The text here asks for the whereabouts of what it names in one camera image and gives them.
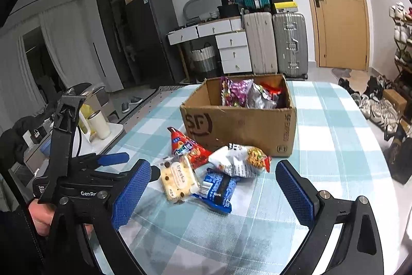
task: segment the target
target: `blue gripper pad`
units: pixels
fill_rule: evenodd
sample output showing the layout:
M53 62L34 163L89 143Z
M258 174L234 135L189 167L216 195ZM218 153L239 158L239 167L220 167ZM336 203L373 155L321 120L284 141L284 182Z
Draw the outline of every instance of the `blue gripper pad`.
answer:
M276 181L281 187L300 225L311 228L315 222L314 204L282 161L276 165L275 174Z
M118 230L126 225L133 210L142 197L152 174L150 163L144 160L137 172L124 187L122 193L113 204L112 225Z
M101 166L110 166L112 164L126 163L130 159L127 153L114 153L100 156L97 163Z

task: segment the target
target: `door frame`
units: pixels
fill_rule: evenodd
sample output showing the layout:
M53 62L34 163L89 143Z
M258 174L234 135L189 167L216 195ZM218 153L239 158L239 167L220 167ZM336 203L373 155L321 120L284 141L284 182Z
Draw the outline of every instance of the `door frame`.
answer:
M312 13L312 23L313 23L313 34L314 34L314 41L315 41L315 60L317 66L324 66L326 67L326 61L320 62L320 50L319 50L319 31L318 31L318 18L316 15L316 6L315 0L309 0L310 9ZM367 41L366 41L366 63L365 63L365 70L369 70L369 57L370 57L370 28L369 28L369 11L367 8L366 0L363 0L365 6L365 16L366 16L366 33L367 33Z

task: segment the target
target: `dark gray refrigerator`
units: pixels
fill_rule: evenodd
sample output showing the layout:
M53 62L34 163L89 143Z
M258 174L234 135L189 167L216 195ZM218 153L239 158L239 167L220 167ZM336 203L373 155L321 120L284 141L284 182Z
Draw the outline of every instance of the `dark gray refrigerator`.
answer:
M126 13L142 82L159 86L182 81L179 52L166 36L178 27L172 0L132 0Z

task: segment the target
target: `human hand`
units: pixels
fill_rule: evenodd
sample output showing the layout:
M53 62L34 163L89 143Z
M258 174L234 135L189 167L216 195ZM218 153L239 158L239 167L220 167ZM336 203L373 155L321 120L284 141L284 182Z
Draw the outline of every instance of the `human hand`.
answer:
M34 199L28 206L28 210L33 219L34 226L39 235L45 237L49 235L50 225L54 216L54 209L49 204L39 204L38 199ZM86 231L90 237L93 225L85 224Z

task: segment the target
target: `suitcase handle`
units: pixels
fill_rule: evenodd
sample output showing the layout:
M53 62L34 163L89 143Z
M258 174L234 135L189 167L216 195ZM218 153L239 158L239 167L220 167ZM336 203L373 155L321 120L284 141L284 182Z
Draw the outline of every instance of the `suitcase handle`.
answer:
M299 51L299 41L296 40L296 39L292 39L292 41L295 43L295 45L296 45L296 51L298 52L298 51Z

